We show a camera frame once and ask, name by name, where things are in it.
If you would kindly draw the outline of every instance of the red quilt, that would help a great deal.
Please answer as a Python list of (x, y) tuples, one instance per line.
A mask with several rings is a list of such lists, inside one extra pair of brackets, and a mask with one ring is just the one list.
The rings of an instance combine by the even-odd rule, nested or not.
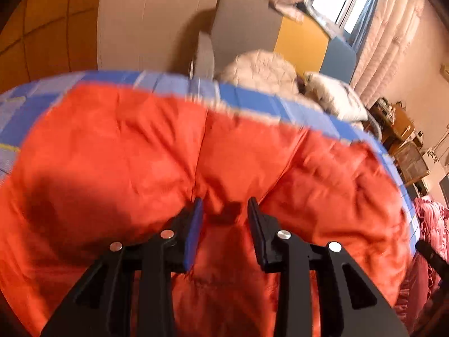
[[(446, 222), (449, 210), (436, 201), (415, 199), (413, 201), (421, 228), (421, 239), (430, 243), (444, 259), (448, 259), (449, 230)], [(399, 318), (409, 333), (414, 331), (418, 316), (432, 293), (438, 288), (441, 278), (425, 258), (415, 254), (406, 277), (400, 286), (400, 294), (395, 305)]]
[(145, 241), (196, 196), (205, 207), (196, 262), (173, 276), (181, 336), (272, 336), (278, 277), (255, 260), (250, 196), (304, 240), (341, 242), (396, 301), (408, 226), (367, 145), (95, 85), (39, 120), (0, 188), (0, 289), (37, 336), (111, 242)]

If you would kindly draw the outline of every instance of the beige wall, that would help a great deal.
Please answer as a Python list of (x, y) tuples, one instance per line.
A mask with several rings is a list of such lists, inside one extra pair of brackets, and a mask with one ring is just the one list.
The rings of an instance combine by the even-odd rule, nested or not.
[(100, 0), (99, 69), (188, 73), (217, 0)]
[(449, 82), (439, 73), (449, 64), (449, 33), (426, 2), (416, 36), (385, 97), (404, 101), (409, 117), (424, 132), (424, 147), (438, 142), (449, 124)]

